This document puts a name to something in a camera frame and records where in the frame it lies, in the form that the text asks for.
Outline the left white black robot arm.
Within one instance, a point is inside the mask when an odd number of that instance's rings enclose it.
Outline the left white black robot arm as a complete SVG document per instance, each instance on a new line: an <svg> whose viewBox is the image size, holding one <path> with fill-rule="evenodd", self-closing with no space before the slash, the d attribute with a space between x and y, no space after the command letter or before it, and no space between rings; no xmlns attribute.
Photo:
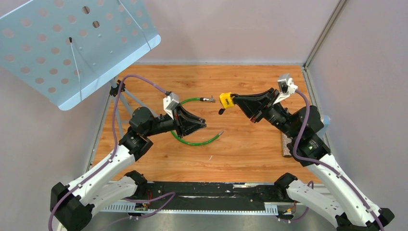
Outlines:
<svg viewBox="0 0 408 231"><path fill-rule="evenodd" d="M148 152L153 145L149 136L176 131L179 137L184 137L205 127L205 119L188 112L181 104L169 114L159 116L154 116L147 107L137 108L127 133L101 162L67 185L59 182L52 187L48 229L52 230L52 220L57 218L68 231L80 231L109 204L130 196L143 198L147 185L136 180L136 172L127 174L116 185L108 186L107 182Z"/></svg>

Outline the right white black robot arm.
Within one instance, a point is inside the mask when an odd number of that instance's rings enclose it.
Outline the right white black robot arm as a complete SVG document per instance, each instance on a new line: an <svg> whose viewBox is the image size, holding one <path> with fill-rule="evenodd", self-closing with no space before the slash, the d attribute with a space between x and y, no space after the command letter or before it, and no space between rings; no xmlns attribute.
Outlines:
<svg viewBox="0 0 408 231"><path fill-rule="evenodd" d="M347 176L318 132L323 129L320 113L304 98L305 106L289 113L281 101L298 89L280 92L269 89L253 95L225 93L220 96L224 108L238 106L253 122L268 121L291 139L288 149L293 158L317 176L332 194L328 198L302 183L290 173L281 176L275 195L303 203L324 217L339 231L382 231L393 219L388 208L372 202Z"/></svg>

